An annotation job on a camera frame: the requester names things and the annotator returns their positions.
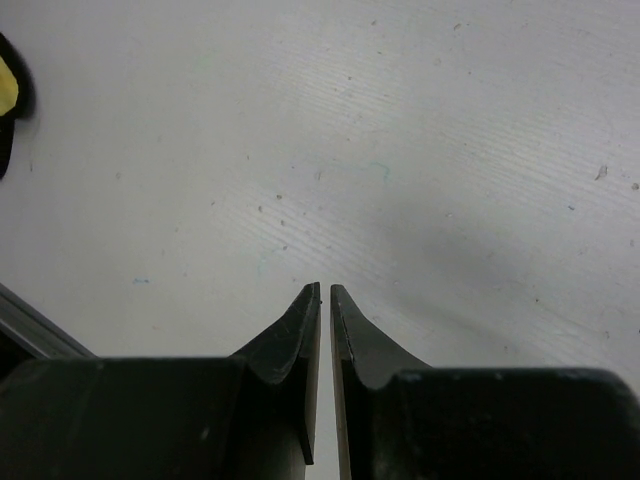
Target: black and yellow object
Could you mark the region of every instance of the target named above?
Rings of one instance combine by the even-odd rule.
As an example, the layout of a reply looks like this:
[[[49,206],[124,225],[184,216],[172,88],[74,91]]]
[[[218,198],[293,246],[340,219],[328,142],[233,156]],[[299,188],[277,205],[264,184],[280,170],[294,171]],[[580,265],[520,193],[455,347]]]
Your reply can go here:
[[[9,166],[15,120],[26,115],[31,97],[27,68],[0,33],[0,179]]]

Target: white surface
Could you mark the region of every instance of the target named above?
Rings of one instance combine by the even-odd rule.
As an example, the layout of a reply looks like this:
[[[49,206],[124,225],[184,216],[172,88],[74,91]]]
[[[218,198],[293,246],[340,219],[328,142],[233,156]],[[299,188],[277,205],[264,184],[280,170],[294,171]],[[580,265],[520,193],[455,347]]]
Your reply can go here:
[[[434,365],[638,390],[639,15],[0,0],[39,93],[0,184],[0,281],[102,355],[225,355],[305,282],[344,283]],[[337,477],[327,306],[312,479]]]

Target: yellow patch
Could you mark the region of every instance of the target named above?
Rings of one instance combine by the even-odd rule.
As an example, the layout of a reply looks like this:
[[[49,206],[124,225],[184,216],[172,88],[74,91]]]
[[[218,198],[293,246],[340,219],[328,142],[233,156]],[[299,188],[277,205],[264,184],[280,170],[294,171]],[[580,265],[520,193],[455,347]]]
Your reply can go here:
[[[0,117],[15,107],[17,101],[18,81],[0,58]]]

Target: dirt spot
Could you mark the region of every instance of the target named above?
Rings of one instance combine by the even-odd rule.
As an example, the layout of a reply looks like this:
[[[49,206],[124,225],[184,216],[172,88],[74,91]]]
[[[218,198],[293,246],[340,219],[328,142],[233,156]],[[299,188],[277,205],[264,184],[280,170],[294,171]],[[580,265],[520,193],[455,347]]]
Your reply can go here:
[[[598,170],[598,175],[596,175],[596,178],[594,178],[594,180],[602,180],[607,176],[608,173],[608,167],[606,165],[603,165],[600,167],[600,170]]]

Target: white table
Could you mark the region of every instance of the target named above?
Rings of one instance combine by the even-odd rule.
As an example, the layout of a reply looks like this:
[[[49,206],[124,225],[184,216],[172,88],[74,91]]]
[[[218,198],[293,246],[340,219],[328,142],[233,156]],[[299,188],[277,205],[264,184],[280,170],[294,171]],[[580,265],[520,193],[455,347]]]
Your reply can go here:
[[[638,18],[0,0],[39,97],[0,183],[0,282],[101,355],[226,355],[321,281],[312,479],[337,477],[331,283],[433,365],[640,390]]]

